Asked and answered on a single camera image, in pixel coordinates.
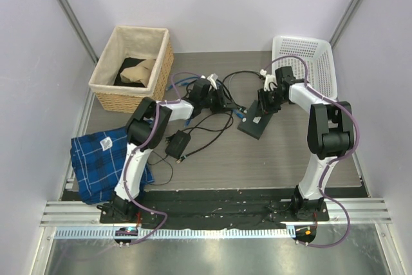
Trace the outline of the black network switch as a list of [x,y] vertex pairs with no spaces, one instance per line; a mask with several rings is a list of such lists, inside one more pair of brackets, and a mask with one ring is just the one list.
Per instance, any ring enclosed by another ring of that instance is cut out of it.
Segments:
[[247,110],[247,113],[243,117],[242,121],[238,124],[237,129],[256,140],[259,140],[268,126],[272,118],[272,114],[258,117],[256,115],[257,111],[258,101],[255,100]]

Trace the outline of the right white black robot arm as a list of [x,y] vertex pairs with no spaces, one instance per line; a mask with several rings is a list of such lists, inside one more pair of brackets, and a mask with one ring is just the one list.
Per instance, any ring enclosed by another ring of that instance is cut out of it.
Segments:
[[284,103],[296,104],[308,113],[306,141],[311,152],[303,179],[296,186],[285,211],[295,220],[305,220],[322,211],[324,188],[337,162],[355,145],[355,133],[348,102],[335,102],[314,90],[305,79],[297,79],[290,66],[283,66],[265,77],[257,91],[256,115],[268,116]]

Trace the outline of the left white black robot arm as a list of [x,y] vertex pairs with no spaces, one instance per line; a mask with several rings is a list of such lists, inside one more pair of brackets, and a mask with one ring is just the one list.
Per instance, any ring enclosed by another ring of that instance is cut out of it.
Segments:
[[139,211],[135,198],[141,192],[145,166],[153,150],[161,142],[170,122],[192,120],[204,109],[223,113],[234,109],[224,83],[216,75],[198,77],[187,94],[172,101],[156,101],[145,97],[126,124],[126,159],[118,184],[108,203],[101,208],[101,216],[117,222],[132,222]]

